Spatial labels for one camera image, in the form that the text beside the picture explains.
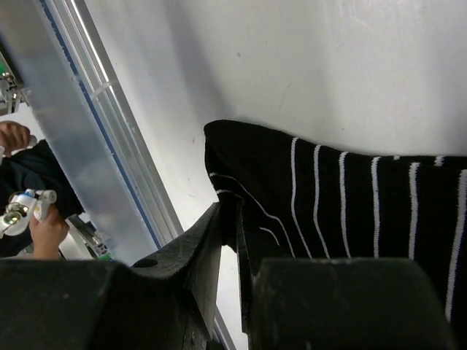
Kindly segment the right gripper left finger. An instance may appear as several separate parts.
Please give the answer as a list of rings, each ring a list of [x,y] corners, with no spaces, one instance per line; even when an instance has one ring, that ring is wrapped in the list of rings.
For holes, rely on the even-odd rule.
[[[221,206],[128,267],[1,261],[3,349],[204,349],[212,337]]]

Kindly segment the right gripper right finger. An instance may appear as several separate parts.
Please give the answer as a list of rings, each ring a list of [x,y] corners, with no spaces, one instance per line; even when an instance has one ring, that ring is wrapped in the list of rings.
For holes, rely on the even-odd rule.
[[[251,349],[456,349],[432,283],[399,258],[292,258],[236,212],[242,329]]]

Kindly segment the black white striped sock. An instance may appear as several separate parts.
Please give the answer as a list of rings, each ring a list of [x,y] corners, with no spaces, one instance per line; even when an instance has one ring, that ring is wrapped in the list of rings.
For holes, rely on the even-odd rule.
[[[451,325],[466,328],[464,157],[361,155],[233,120],[204,134],[219,198],[243,200],[289,254],[414,260]]]

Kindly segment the operator hand lower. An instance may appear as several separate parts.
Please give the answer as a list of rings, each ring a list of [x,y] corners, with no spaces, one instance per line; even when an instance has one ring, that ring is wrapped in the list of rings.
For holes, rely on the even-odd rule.
[[[32,217],[29,228],[34,245],[33,258],[59,260],[59,246],[69,232],[69,226],[59,214],[56,206],[49,207],[47,216],[42,221]]]

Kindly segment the operator hand upper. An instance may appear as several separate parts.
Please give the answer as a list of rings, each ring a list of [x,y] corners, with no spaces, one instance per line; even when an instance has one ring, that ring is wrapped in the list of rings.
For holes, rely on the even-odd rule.
[[[30,142],[30,130],[17,122],[3,121],[0,125],[1,145],[6,151],[25,149]]]

